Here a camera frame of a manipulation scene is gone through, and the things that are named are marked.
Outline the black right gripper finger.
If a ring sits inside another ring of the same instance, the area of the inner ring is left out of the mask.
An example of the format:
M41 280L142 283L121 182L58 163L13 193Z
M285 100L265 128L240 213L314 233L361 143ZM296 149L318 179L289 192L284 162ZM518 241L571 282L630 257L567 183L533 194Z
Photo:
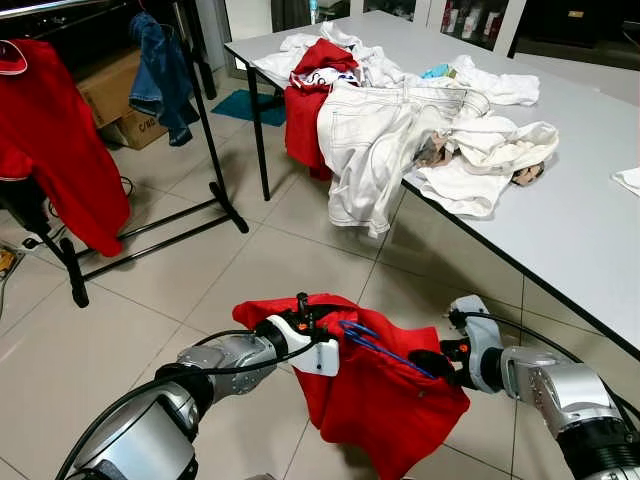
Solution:
M412 349L408 352L408 361L422 375L430 376L430 378L453 381L456 376L451 358L440 352L430 351L430 349Z

